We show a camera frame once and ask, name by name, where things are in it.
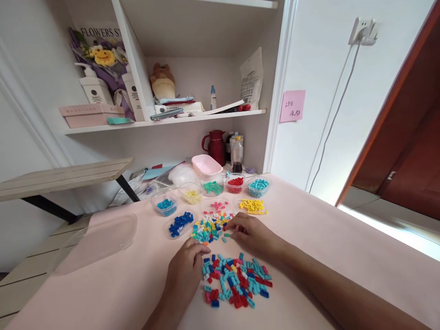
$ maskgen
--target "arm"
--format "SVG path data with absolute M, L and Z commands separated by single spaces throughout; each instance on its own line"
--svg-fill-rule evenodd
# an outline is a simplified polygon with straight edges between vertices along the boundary
M 428 329 L 389 302 L 284 241 L 255 217 L 240 212 L 226 229 L 236 229 L 231 237 L 244 248 L 277 259 L 294 271 L 346 330 Z
M 202 279 L 202 255 L 211 250 L 189 238 L 168 266 L 165 289 L 143 330 L 177 329 Z

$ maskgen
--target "plastic bag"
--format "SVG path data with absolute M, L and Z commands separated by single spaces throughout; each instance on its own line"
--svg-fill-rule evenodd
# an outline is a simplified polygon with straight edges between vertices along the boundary
M 168 180 L 181 186 L 188 182 L 198 183 L 198 175 L 193 169 L 192 164 L 182 163 L 173 168 L 168 175 Z
M 263 58 L 261 56 L 261 47 L 242 64 L 240 73 L 242 74 L 240 98 L 245 104 L 251 105 L 251 110 L 258 110 L 258 102 L 263 85 Z

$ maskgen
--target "bench leg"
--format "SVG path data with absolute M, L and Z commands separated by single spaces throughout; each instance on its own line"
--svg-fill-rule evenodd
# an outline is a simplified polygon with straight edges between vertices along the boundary
M 41 195 L 25 197 L 22 198 L 22 200 L 67 221 L 70 225 L 77 222 L 82 217 L 82 215 L 75 215 L 66 209 L 63 209 L 61 206 L 49 201 Z
M 139 197 L 136 195 L 136 193 L 133 191 L 133 189 L 130 187 L 123 176 L 118 177 L 116 181 L 119 183 L 121 188 L 124 189 L 124 191 L 132 199 L 133 202 L 140 202 Z

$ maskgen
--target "pink plastic box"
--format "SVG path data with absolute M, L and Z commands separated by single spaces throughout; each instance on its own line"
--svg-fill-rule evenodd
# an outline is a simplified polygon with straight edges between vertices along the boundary
M 217 163 L 214 158 L 206 154 L 194 156 L 191 161 L 193 168 L 200 176 L 210 176 L 220 173 L 223 170 L 223 167 L 221 167 L 221 165 Z
M 70 105 L 59 109 L 70 128 L 108 125 L 107 118 L 125 118 L 122 107 L 109 104 Z

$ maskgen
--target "cable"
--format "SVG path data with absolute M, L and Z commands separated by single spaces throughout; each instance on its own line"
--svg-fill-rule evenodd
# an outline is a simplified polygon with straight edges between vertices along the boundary
M 324 138 L 325 128 L 327 127 L 327 123 L 329 122 L 331 109 L 333 108 L 333 104 L 334 104 L 335 99 L 336 99 L 336 94 L 338 93 L 338 90 L 339 90 L 339 84 L 341 83 L 342 76 L 344 75 L 344 71 L 345 71 L 345 68 L 347 66 L 348 59 L 350 58 L 350 54 L 352 52 L 352 49 L 353 49 L 353 45 L 351 45 L 350 49 L 348 50 L 347 57 L 345 59 L 344 65 L 342 66 L 341 75 L 339 76 L 338 84 L 336 85 L 335 93 L 333 94 L 333 99 L 331 100 L 329 113 L 327 115 L 327 119 L 325 120 L 324 129 L 322 130 L 322 134 L 321 134 L 321 139 L 319 140 L 319 144 L 318 144 L 318 147 L 316 148 L 315 156 L 313 157 L 312 165 L 310 166 L 310 171 L 308 172 L 307 182 L 306 182 L 306 189 L 307 189 L 307 186 L 308 186 L 308 181 L 310 180 L 310 176 L 312 175 L 313 164 L 315 163 L 316 156 L 318 156 L 318 151 L 319 151 L 319 148 L 321 147 L 322 139 Z
M 345 85 L 344 92 L 342 93 L 341 100 L 339 101 L 338 109 L 336 110 L 335 116 L 333 117 L 333 120 L 332 120 L 331 125 L 330 125 L 329 132 L 327 134 L 327 137 L 325 138 L 324 147 L 322 148 L 321 159 L 319 160 L 318 170 L 316 171 L 316 174 L 315 174 L 315 176 L 314 176 L 314 178 L 312 180 L 312 184 L 310 185 L 310 189 L 308 191 L 309 193 L 311 193 L 313 184 L 315 182 L 315 179 L 318 176 L 319 170 L 321 169 L 322 159 L 324 158 L 325 146 L 326 146 L 327 141 L 329 139 L 329 136 L 330 136 L 330 133 L 331 133 L 331 129 L 333 128 L 333 124 L 335 123 L 336 116 L 338 116 L 339 109 L 341 108 L 342 101 L 344 99 L 345 93 L 346 93 L 347 88 L 348 88 L 348 84 L 350 83 L 350 79 L 352 78 L 352 75 L 353 75 L 353 72 L 354 72 L 354 67 L 356 65 L 356 59 L 358 58 L 359 48 L 361 48 L 361 43 L 362 43 L 362 41 L 360 40 L 359 44 L 357 45 L 356 54 L 354 56 L 352 70 L 350 71 L 350 75 L 348 76 L 347 84 Z

